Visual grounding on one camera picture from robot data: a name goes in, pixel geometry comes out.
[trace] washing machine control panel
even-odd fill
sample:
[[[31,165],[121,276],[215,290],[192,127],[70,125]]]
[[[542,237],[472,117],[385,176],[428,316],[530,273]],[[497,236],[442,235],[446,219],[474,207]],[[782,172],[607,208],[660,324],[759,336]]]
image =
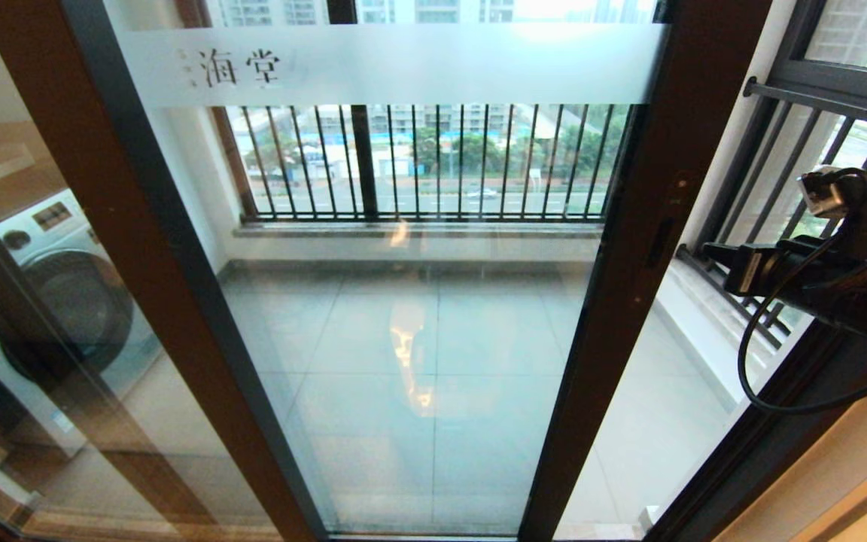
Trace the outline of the washing machine control panel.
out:
[[[75,196],[63,190],[0,222],[0,239],[21,262],[87,226]]]

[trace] door frame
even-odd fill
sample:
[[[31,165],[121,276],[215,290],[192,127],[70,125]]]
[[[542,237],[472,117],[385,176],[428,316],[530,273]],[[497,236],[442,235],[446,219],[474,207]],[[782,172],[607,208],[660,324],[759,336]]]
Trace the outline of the door frame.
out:
[[[670,35],[653,99],[622,142],[604,234],[640,242],[600,245],[519,540],[550,540],[557,529],[744,85],[768,4],[659,3]],[[288,540],[330,539],[96,6],[0,3],[2,57],[97,236],[275,527]],[[355,17],[354,3],[346,9]]]

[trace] tiled floor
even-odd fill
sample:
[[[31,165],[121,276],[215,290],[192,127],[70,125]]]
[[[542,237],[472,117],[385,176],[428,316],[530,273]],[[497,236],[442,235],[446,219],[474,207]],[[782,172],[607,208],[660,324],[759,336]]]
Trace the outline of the tiled floor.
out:
[[[239,269],[227,302],[328,527],[512,533],[585,273]],[[636,524],[727,414],[654,312],[564,524]]]

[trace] chinese characters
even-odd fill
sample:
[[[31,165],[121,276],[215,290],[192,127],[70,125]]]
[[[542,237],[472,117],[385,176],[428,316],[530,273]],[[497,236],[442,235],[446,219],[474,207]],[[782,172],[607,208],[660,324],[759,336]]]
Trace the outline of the chinese characters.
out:
[[[228,84],[236,86],[240,82],[237,75],[237,66],[234,64],[231,54],[217,51],[216,48],[207,51],[199,51],[199,67],[202,69],[202,82],[213,88]],[[185,59],[186,54],[179,51],[179,58]],[[251,51],[250,57],[245,59],[245,69],[254,75],[254,79],[261,83],[271,83],[278,79],[276,75],[276,63],[279,57],[272,54],[269,49],[256,49]],[[188,66],[184,72],[191,72]],[[193,87],[199,86],[196,80],[190,80]]]

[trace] frosted glass strip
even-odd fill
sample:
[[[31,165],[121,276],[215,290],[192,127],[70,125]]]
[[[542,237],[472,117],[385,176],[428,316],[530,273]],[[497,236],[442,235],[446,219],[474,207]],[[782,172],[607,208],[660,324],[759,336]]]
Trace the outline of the frosted glass strip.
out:
[[[645,103],[667,25],[333,25],[120,33],[147,106]]]

